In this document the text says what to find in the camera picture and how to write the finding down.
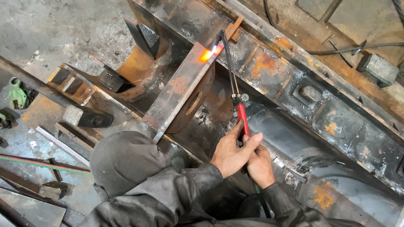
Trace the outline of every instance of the hand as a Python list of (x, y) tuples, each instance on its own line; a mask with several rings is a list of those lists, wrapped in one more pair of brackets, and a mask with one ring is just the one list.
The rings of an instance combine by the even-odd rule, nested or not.
[(256, 133), (249, 139), (246, 139), (242, 147), (238, 147), (236, 141), (240, 136), (243, 126), (243, 120), (235, 122), (230, 132), (220, 139), (213, 158), (210, 161), (222, 173), (223, 179), (239, 171), (247, 163), (251, 153), (253, 153), (264, 138), (262, 133)]
[[(244, 135), (243, 142), (247, 143), (248, 140), (248, 136)], [(261, 189), (275, 183), (274, 173), (272, 172), (271, 156), (269, 155), (268, 149), (261, 144), (258, 145), (255, 152), (251, 153), (247, 162), (247, 170), (253, 181), (255, 181)]]

